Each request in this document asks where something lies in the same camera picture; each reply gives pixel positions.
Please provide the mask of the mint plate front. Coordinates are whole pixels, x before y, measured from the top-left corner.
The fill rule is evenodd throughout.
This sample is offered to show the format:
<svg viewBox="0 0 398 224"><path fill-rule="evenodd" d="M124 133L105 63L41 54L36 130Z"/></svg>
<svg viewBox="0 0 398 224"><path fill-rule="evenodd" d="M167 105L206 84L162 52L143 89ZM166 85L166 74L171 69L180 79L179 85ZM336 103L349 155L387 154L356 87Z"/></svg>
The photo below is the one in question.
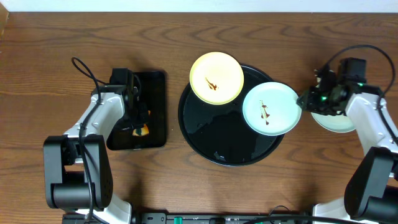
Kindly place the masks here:
<svg viewBox="0 0 398 224"><path fill-rule="evenodd" d="M335 133L348 133L355 130L352 121L345 115L321 115L311 113L314 120L323 128Z"/></svg>

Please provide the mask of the orange green sponge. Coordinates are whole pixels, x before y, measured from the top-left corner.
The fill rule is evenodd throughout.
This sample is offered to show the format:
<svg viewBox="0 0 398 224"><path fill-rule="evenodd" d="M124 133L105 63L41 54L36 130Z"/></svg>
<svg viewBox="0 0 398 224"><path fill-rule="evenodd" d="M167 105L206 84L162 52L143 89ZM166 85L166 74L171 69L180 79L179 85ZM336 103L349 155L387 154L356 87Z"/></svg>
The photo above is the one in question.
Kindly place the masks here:
<svg viewBox="0 0 398 224"><path fill-rule="evenodd" d="M134 130L132 132L133 136L141 137L149 134L149 121L150 121L150 110L147 113L142 113L138 115L134 121Z"/></svg>

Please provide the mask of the mint plate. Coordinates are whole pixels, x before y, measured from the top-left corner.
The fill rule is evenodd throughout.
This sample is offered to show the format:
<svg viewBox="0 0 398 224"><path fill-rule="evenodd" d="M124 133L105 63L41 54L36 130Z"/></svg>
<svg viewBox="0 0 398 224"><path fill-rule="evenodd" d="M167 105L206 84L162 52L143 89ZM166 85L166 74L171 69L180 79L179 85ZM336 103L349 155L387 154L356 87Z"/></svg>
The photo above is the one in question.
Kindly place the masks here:
<svg viewBox="0 0 398 224"><path fill-rule="evenodd" d="M252 88L243 101L243 117L250 128L266 136L278 136L293 129L302 109L291 87L278 82L261 83Z"/></svg>
<svg viewBox="0 0 398 224"><path fill-rule="evenodd" d="M355 130L352 121L345 115L321 115L311 113L314 120L323 128L335 133L348 133Z"/></svg>

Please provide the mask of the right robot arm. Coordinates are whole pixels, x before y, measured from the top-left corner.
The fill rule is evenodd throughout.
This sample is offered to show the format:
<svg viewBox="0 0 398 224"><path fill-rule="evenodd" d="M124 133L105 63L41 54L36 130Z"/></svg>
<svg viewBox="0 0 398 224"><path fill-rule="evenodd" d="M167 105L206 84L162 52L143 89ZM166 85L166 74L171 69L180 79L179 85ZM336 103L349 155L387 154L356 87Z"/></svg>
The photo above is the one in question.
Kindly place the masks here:
<svg viewBox="0 0 398 224"><path fill-rule="evenodd" d="M364 150L364 159L345 188L342 199L317 204L311 222L397 223L397 128L389 116L382 91L366 83L356 68L334 73L317 70L317 86L297 100L304 111L345 115L353 123Z"/></svg>

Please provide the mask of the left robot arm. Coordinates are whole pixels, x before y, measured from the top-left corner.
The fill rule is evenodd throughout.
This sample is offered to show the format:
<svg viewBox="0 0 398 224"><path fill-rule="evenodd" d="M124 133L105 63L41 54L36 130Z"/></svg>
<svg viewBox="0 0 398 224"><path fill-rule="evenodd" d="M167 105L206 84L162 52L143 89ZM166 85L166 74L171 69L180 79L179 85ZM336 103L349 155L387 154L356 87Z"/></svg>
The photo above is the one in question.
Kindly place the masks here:
<svg viewBox="0 0 398 224"><path fill-rule="evenodd" d="M43 145L45 199L83 223L137 223L132 205L113 192L106 141L133 107L137 88L105 85L91 93L80 119Z"/></svg>

